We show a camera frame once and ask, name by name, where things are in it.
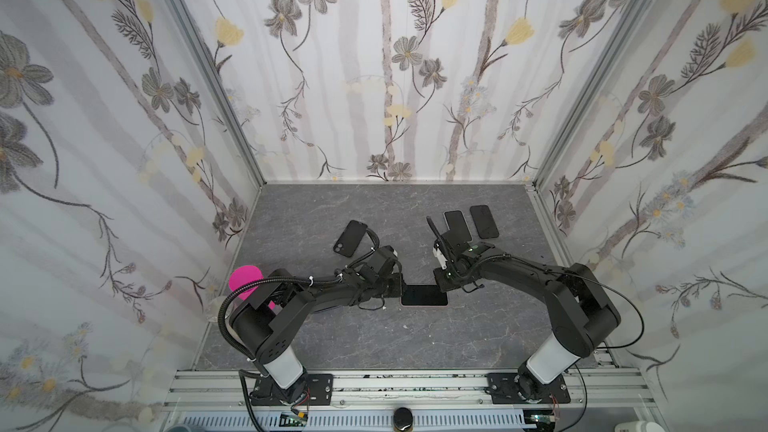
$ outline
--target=magenta object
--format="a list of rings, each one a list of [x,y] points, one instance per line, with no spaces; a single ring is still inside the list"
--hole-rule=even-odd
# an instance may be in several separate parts
[[[261,270],[255,265],[244,265],[242,267],[238,267],[235,269],[235,272],[232,272],[232,275],[230,275],[230,290],[237,290],[238,287],[242,287],[243,285],[257,281],[260,278],[264,278],[264,274],[261,273]],[[259,286],[255,286],[252,289],[249,289],[242,294],[238,295],[237,297],[245,300],[248,298],[249,295],[256,289],[258,289]],[[270,308],[275,308],[275,303],[270,302]]]

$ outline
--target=black cable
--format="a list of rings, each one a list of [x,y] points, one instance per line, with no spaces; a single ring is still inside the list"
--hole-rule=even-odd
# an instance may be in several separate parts
[[[339,283],[339,280],[334,281],[314,281],[312,282],[308,278],[300,278],[300,277],[267,277],[267,278],[260,278],[257,281],[248,282],[247,284],[241,285],[232,292],[230,292],[229,295],[226,296],[226,299],[224,302],[222,302],[221,307],[219,308],[219,315],[216,318],[216,322],[219,326],[219,332],[221,333],[221,336],[224,337],[224,340],[231,345],[235,350],[240,352],[242,355],[245,355],[250,359],[251,361],[256,360],[254,355],[245,348],[240,342],[238,342],[234,337],[232,337],[232,334],[228,330],[226,330],[226,310],[229,308],[230,304],[232,303],[235,298],[242,294],[243,292],[247,290],[251,290],[254,287],[257,287],[261,284],[269,284],[274,282],[285,282],[289,284],[303,284],[303,285],[309,285],[313,284],[318,287],[322,287],[325,285],[333,285]]]
[[[634,302],[629,300],[629,297],[627,297],[626,295],[622,294],[621,292],[619,292],[615,288],[612,288],[611,286],[603,284],[601,282],[594,281],[594,280],[592,280],[590,278],[582,277],[579,274],[575,274],[575,273],[572,273],[572,272],[560,272],[560,271],[555,271],[555,270],[551,270],[551,269],[548,269],[548,268],[541,268],[541,267],[539,267],[539,266],[537,266],[535,264],[531,264],[530,262],[521,259],[520,257],[515,257],[514,255],[510,255],[510,254],[507,254],[507,255],[508,255],[509,258],[511,258],[513,260],[516,260],[518,262],[522,262],[523,264],[526,264],[529,267],[533,267],[534,269],[539,270],[539,271],[541,271],[541,272],[543,272],[545,274],[550,274],[551,273],[551,274],[571,275],[572,277],[578,277],[578,278],[580,278],[582,280],[585,280],[587,282],[592,282],[593,284],[600,285],[602,288],[606,288],[606,289],[608,289],[611,292],[619,294],[622,299],[627,301],[629,303],[629,305],[632,306],[632,308],[634,309],[635,312],[638,313],[638,317],[640,318],[640,334],[636,337],[636,339],[631,341],[631,342],[629,342],[628,344],[605,346],[605,347],[596,347],[595,350],[598,350],[598,349],[608,350],[608,349],[615,349],[615,348],[626,348],[626,347],[629,347],[631,345],[635,345],[637,342],[640,341],[640,339],[642,339],[643,335],[645,334],[645,319],[643,318],[643,314],[638,309],[638,306],[635,305]],[[488,258],[496,258],[496,257],[501,257],[501,255],[492,255],[491,257],[488,257]]]
[[[355,260],[353,260],[351,264],[346,266],[347,268],[352,268],[355,265],[360,264],[360,262],[366,260],[368,257],[373,255],[373,253],[376,252],[376,250],[379,248],[379,245],[381,244],[380,241],[379,241],[379,235],[376,235],[376,233],[373,230],[371,230],[370,228],[366,229],[366,234],[368,234],[368,236],[371,239],[371,242],[373,242],[373,247],[371,248],[371,250],[366,252],[360,258],[356,258]]]
[[[638,317],[640,318],[640,334],[637,336],[637,338],[635,340],[629,342],[628,344],[624,344],[624,345],[614,345],[614,346],[610,346],[610,347],[609,346],[606,346],[606,347],[596,347],[595,350],[597,350],[597,349],[625,348],[625,347],[629,347],[631,345],[635,345],[637,342],[640,341],[640,339],[642,339],[643,334],[645,334],[645,319],[643,319],[643,315],[640,312],[640,310],[638,309],[638,306],[635,305],[631,300],[629,300],[629,297],[627,297],[626,295],[622,294],[621,292],[619,292],[615,288],[612,288],[612,287],[610,287],[610,286],[608,286],[606,284],[601,284],[600,282],[594,281],[594,280],[592,280],[590,278],[581,277],[581,275],[579,275],[579,274],[574,274],[572,272],[558,272],[558,271],[547,271],[547,272],[550,272],[552,274],[571,275],[573,277],[578,277],[578,278],[580,278],[582,280],[585,280],[585,281],[588,281],[588,282],[592,282],[593,284],[600,285],[602,288],[606,288],[606,289],[608,289],[611,292],[619,294],[625,301],[627,301],[629,303],[629,305],[632,306],[632,308],[634,308],[635,312],[638,312]]]
[[[245,383],[245,378],[261,378],[260,375],[252,374],[251,372],[248,372],[247,370],[240,369],[237,371],[237,375],[240,377],[240,386],[243,389],[243,402],[245,402],[245,408],[248,409],[248,417],[250,417],[250,422],[254,425],[256,428],[256,432],[265,432],[263,428],[259,425],[258,420],[256,420],[256,415],[254,414],[254,407],[250,404],[250,397],[248,396],[248,386]]]
[[[383,308],[384,308],[384,303],[385,303],[385,302],[384,302],[384,297],[378,297],[378,298],[380,298],[380,299],[382,300],[382,304],[381,304],[381,305],[379,305],[379,307],[377,307],[377,308],[365,308],[365,307],[360,307],[360,304],[358,304],[358,305],[357,305],[357,308],[359,308],[359,309],[361,309],[361,310],[364,310],[364,311],[369,311],[369,312],[380,311],[381,309],[383,309]]]
[[[561,429],[560,432],[565,432],[566,430],[570,429],[571,427],[575,426],[579,423],[581,418],[584,416],[584,413],[587,411],[587,383],[584,381],[584,376],[581,375],[581,369],[578,368],[576,364],[574,364],[574,367],[576,367],[576,370],[578,370],[578,376],[581,378],[581,387],[584,388],[584,406],[581,408],[581,414],[579,414],[578,418],[575,422],[573,422],[568,427],[565,427],[564,429]]]

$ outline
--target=wall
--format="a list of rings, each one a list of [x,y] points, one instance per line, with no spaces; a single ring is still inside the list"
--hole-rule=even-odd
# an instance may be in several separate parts
[[[768,0],[655,0],[540,191],[674,430],[762,430]],[[620,303],[611,338],[639,322]]]
[[[529,180],[629,0],[185,0],[268,180]]]
[[[162,0],[0,30],[0,423],[156,430],[256,189]]]

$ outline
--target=black smartphone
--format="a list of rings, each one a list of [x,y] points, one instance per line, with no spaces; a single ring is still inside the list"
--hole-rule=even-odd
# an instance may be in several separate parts
[[[472,234],[469,233],[469,227],[467,227],[467,221],[464,220],[464,214],[460,210],[449,210],[444,212],[446,217],[446,224],[448,228],[454,231],[462,242],[471,242]]]
[[[493,219],[491,209],[488,206],[472,206],[469,208],[469,214],[475,222],[475,228],[480,238],[498,237],[498,227]]]
[[[362,236],[366,234],[368,226],[357,220],[350,220],[346,225],[344,232],[341,233],[339,240],[333,245],[333,251],[344,257],[351,257],[355,254],[357,246],[360,245]]]
[[[448,294],[440,292],[436,284],[403,284],[400,304],[404,307],[445,307],[448,305]]]

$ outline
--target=black mounting plate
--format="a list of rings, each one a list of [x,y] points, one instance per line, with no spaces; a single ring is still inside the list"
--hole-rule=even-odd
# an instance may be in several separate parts
[[[488,378],[487,392],[490,394],[494,404],[528,403],[518,395],[517,385],[514,383],[514,378],[517,377],[517,374],[488,374],[486,377]],[[562,375],[559,375],[558,378],[552,380],[547,388],[559,404],[570,404],[571,395],[568,393],[568,389],[563,389],[562,386],[565,386],[565,380]],[[546,397],[539,403],[552,404],[552,399]]]
[[[330,405],[333,393],[333,374],[308,374],[306,383],[310,389],[310,406]],[[278,394],[273,394],[276,384],[272,378],[256,379],[253,391],[250,393],[250,404],[256,406],[284,405]]]

